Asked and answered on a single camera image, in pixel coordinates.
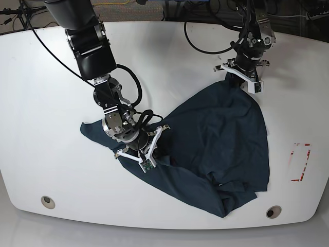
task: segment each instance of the table surface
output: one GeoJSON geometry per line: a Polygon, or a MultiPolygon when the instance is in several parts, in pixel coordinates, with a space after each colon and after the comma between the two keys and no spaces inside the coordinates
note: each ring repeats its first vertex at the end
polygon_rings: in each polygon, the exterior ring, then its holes
{"type": "MultiPolygon", "coordinates": [[[[117,63],[131,68],[144,96],[137,110],[166,116],[204,87],[224,79],[213,67],[235,57],[204,55],[187,43],[182,23],[105,23],[117,63]]],[[[189,24],[192,42],[205,50],[227,48],[237,34],[219,25],[189,24]]],[[[45,44],[78,72],[61,27],[38,30],[45,44]]],[[[224,219],[189,206],[134,177],[113,153],[80,133],[82,122],[103,117],[93,89],[63,68],[31,31],[0,37],[0,170],[18,209],[99,224],[221,229],[306,221],[313,216],[329,177],[329,44],[276,33],[264,58],[265,92],[254,99],[268,129],[270,182],[267,192],[224,219]],[[303,181],[291,181],[294,143],[311,144],[303,181]],[[56,203],[46,209],[42,196],[56,203]],[[276,219],[267,210],[282,207],[276,219]]],[[[134,82],[123,71],[112,76],[125,98],[134,82]]]]}

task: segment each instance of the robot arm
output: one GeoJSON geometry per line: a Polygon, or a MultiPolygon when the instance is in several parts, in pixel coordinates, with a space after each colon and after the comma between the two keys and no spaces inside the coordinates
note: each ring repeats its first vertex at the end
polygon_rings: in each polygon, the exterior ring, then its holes
{"type": "MultiPolygon", "coordinates": [[[[246,9],[242,10],[242,14],[245,15],[244,22],[246,22],[247,12],[246,9]]],[[[236,58],[229,59],[227,63],[216,66],[214,70],[226,70],[234,74],[236,83],[239,86],[247,81],[248,92],[254,94],[264,91],[261,74],[264,68],[270,64],[266,60],[261,61],[261,58],[264,52],[273,46],[276,38],[267,18],[264,0],[252,0],[250,14],[251,19],[247,35],[243,38],[241,44],[234,48],[237,53],[236,58]],[[260,75],[258,75],[256,67],[262,67],[260,75]]]]}
{"type": "MultiPolygon", "coordinates": [[[[144,130],[145,122],[142,121],[146,114],[141,115],[141,121],[133,120],[136,113],[134,107],[141,101],[139,81],[130,69],[116,64],[104,25],[96,17],[90,0],[47,0],[44,3],[58,24],[65,28],[81,77],[84,80],[93,80],[94,100],[104,110],[103,130],[112,139],[122,141],[129,148],[138,151],[142,157],[141,167],[144,163],[149,165],[150,159],[147,160],[146,157],[150,151],[153,152],[150,150],[153,138],[144,130]],[[110,72],[117,67],[129,72],[136,81],[139,92],[136,102],[130,103],[123,98],[121,84],[110,76],[110,72]]],[[[149,111],[151,113],[146,121],[152,117],[153,112],[149,111]]]]}

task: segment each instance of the metal grommet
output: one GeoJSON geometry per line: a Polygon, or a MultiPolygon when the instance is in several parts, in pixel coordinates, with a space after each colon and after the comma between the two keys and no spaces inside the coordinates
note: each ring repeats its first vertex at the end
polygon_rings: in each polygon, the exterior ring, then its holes
{"type": "Polygon", "coordinates": [[[280,215],[282,208],[280,206],[273,206],[266,212],[266,217],[269,219],[275,219],[280,215]]]}
{"type": "Polygon", "coordinates": [[[44,205],[47,209],[54,209],[55,208],[55,202],[52,198],[43,196],[41,197],[41,203],[44,205]]]}

